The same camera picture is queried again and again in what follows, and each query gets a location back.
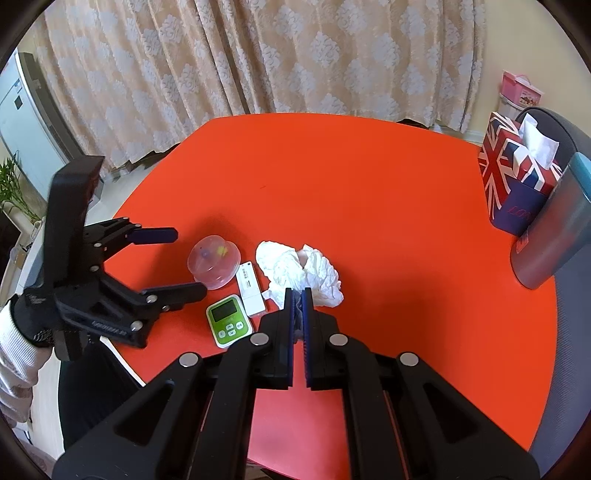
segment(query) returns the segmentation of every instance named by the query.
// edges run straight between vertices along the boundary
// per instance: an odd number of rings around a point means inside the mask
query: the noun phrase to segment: union jack tissue box
[[[544,206],[562,170],[555,162],[546,170],[530,158],[518,128],[493,112],[478,161],[491,223],[519,236]]]

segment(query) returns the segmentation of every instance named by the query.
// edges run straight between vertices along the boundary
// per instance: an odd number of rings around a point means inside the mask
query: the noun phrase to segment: potted plant
[[[0,207],[4,209],[6,202],[12,203],[29,218],[31,223],[38,222],[41,219],[29,208],[23,198],[21,185],[18,182],[19,172],[18,164],[12,157],[8,157],[0,165]]]

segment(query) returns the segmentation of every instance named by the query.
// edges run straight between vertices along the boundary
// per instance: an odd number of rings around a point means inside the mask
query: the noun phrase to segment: white tissue
[[[271,298],[283,308],[285,289],[302,291],[312,289],[314,305],[336,307],[343,301],[339,273],[319,250],[304,245],[295,248],[275,242],[261,242],[256,248],[256,263],[271,281],[263,298]]]
[[[530,157],[542,168],[548,170],[552,165],[559,143],[542,135],[537,129],[537,125],[537,120],[526,113],[519,128],[519,136],[530,152]]]

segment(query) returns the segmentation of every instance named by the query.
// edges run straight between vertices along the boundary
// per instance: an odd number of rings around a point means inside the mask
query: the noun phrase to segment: gray chair
[[[521,122],[526,113],[538,121],[542,134],[560,142],[556,160],[562,168],[576,152],[591,158],[591,138],[571,122],[538,107],[527,108],[517,121]],[[547,474],[544,480],[591,478],[591,245],[582,248],[554,278],[558,304],[556,362],[530,452],[540,473]]]

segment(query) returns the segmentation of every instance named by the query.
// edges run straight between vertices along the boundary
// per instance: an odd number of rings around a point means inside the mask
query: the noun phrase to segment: curtain
[[[37,59],[82,149],[110,168],[210,118],[323,112],[465,131],[484,0],[58,0]]]

